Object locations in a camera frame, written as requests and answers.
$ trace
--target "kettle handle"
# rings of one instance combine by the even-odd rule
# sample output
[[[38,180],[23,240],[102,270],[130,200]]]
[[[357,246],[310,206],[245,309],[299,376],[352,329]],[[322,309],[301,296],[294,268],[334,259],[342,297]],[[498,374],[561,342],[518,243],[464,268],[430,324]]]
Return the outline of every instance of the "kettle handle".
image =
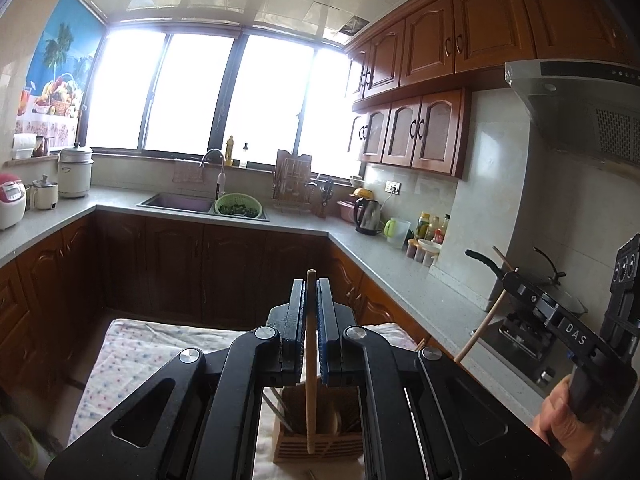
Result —
[[[360,226],[360,223],[362,222],[362,216],[364,215],[364,209],[362,208],[362,206],[364,206],[367,202],[368,201],[366,198],[360,197],[353,205],[353,222],[357,226]]]

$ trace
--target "blue sky mural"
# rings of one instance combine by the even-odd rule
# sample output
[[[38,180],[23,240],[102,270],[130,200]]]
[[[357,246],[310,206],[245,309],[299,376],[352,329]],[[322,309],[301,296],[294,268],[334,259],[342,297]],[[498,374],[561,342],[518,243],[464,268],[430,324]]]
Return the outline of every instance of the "blue sky mural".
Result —
[[[56,47],[61,25],[65,29],[62,36],[62,49]],[[56,77],[65,73],[71,74],[84,92],[88,72],[94,62],[95,51],[104,33],[104,25],[78,0],[60,0],[44,28],[27,73],[26,85],[30,86],[33,81],[36,88],[32,94],[42,94],[46,83],[54,79],[54,69]],[[71,38],[70,44],[68,41],[65,44],[65,39]],[[49,46],[47,53],[49,40],[54,40],[56,43]],[[45,63],[47,54],[49,54],[49,59],[53,54],[54,58],[60,62],[56,63],[55,67],[47,67]]]

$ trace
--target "sink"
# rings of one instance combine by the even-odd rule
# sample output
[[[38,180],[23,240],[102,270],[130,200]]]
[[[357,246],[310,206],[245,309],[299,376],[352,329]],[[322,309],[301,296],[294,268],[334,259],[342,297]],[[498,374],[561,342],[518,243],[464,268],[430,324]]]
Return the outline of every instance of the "sink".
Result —
[[[152,209],[171,209],[173,211],[187,211],[191,213],[205,213],[214,216],[220,216],[224,218],[242,218],[249,220],[245,217],[227,216],[216,213],[214,209],[215,201],[208,198],[201,198],[197,196],[176,195],[172,193],[158,193],[144,202],[138,204],[138,207],[148,207]],[[270,221],[267,213],[264,211],[258,218],[251,218],[250,220],[257,220],[258,222]]]
[[[213,208],[213,204],[213,200],[209,200],[208,198],[158,193],[138,205],[140,207],[157,207],[160,209],[174,209],[176,211],[208,213]]]

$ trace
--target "countertop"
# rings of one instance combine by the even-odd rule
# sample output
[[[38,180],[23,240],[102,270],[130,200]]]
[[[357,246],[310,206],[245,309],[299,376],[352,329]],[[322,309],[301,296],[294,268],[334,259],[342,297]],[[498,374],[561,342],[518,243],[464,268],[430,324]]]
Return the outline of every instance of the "countertop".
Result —
[[[485,316],[469,300],[430,274],[428,268],[405,257],[403,251],[390,247],[383,236],[359,234],[339,218],[320,219],[308,213],[283,213],[267,206],[265,211],[270,222],[259,222],[137,207],[153,195],[155,192],[151,191],[92,187],[84,198],[60,199],[53,210],[27,211],[18,224],[0,232],[0,266],[65,225],[100,209],[328,237],[453,355],[465,345],[470,332]],[[476,344],[462,364],[520,420],[526,424],[531,422],[540,409],[542,398],[491,352]]]

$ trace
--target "green basket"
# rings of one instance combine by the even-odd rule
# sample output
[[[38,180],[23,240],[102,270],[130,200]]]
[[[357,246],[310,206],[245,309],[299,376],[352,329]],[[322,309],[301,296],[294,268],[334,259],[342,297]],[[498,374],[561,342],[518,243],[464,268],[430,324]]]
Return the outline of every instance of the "green basket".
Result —
[[[257,209],[258,214],[255,217],[245,216],[245,215],[224,215],[224,216],[237,216],[240,218],[260,218],[262,216],[262,204],[258,202],[254,197],[245,195],[243,193],[229,193],[221,196],[216,200],[216,213],[219,215],[223,215],[220,212],[220,206],[233,206],[233,205],[244,205],[246,207],[250,207],[252,209]]]

